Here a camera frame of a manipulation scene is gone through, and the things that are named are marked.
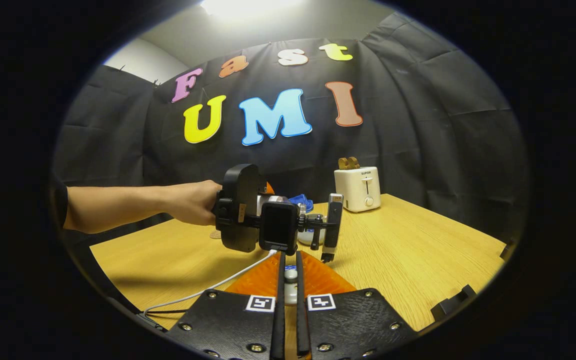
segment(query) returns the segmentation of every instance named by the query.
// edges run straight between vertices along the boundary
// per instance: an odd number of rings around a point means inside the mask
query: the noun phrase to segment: blue letter
[[[296,137],[304,135],[313,130],[313,126],[306,122],[304,111],[302,110],[301,96],[304,93],[302,89],[286,89],[279,93],[277,101],[274,102],[274,108],[270,109],[266,103],[258,98],[253,97],[243,100],[239,108],[244,110],[246,122],[246,136],[241,143],[245,146],[259,144],[264,139],[260,134],[257,123],[261,129],[274,139],[279,130],[279,123],[283,118],[283,129],[281,135],[284,137]]]

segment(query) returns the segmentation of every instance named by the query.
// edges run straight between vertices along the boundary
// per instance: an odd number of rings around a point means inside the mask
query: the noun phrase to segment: hand
[[[212,180],[164,186],[164,211],[178,221],[194,225],[215,225],[212,213],[222,185]]]

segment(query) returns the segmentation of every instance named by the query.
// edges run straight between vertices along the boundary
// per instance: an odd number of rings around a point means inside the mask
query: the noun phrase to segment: blue object
[[[313,210],[313,201],[306,198],[304,194],[298,194],[295,197],[291,197],[288,199],[291,203],[297,205],[299,203],[306,205],[306,212],[310,213]]]

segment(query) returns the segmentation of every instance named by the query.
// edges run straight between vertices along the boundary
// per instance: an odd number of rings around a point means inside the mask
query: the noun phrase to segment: wooden table
[[[313,212],[326,214],[327,203],[317,203]],[[229,250],[220,239],[210,238],[214,230],[172,219],[96,244],[91,250],[119,291],[143,310],[210,287],[266,254],[259,248],[251,253]],[[418,331],[434,322],[430,309],[439,301],[466,284],[481,291],[502,266],[499,255],[504,246],[474,228],[382,194],[379,209],[343,211],[329,266],[357,289],[379,290]],[[311,251],[302,244],[299,250],[321,256],[321,250]],[[286,258],[286,264],[294,263],[295,256]],[[193,301],[157,310],[186,309]],[[294,310],[286,308],[287,356],[295,349],[295,328],[290,322]],[[181,315],[152,316],[169,329]]]

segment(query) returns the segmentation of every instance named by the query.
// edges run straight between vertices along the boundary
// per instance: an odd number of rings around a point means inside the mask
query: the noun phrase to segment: white toaster
[[[343,207],[350,212],[365,212],[382,205],[377,167],[366,166],[352,170],[335,170],[336,192],[343,194]]]

